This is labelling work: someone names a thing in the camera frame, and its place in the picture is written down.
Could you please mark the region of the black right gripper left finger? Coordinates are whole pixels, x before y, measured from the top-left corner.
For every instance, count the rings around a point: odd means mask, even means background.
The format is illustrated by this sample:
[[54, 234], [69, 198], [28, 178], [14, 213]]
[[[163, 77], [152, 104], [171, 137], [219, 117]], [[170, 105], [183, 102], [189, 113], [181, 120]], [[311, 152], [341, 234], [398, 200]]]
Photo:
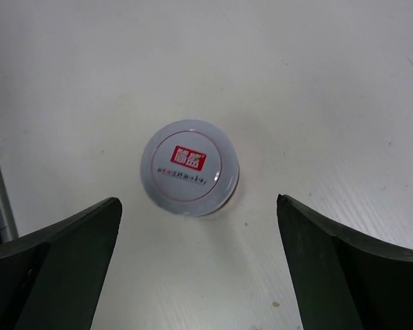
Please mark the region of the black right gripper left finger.
[[0, 329], [90, 329], [123, 207], [110, 197], [0, 245]]

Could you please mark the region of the white-lid spice jar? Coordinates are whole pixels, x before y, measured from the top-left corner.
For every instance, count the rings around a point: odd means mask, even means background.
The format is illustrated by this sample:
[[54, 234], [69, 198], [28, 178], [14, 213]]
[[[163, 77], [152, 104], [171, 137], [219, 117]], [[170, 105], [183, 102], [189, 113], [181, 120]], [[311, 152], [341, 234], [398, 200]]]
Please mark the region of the white-lid spice jar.
[[140, 177], [157, 206], [175, 215], [201, 217], [231, 198], [240, 165], [225, 132], [203, 120], [179, 120], [148, 141]]

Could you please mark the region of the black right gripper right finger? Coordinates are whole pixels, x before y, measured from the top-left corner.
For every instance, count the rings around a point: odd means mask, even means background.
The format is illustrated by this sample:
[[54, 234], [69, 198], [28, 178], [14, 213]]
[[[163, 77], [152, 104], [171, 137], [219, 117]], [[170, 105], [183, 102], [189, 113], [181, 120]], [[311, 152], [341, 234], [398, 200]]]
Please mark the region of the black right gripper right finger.
[[288, 195], [277, 220], [304, 329], [413, 329], [413, 250]]

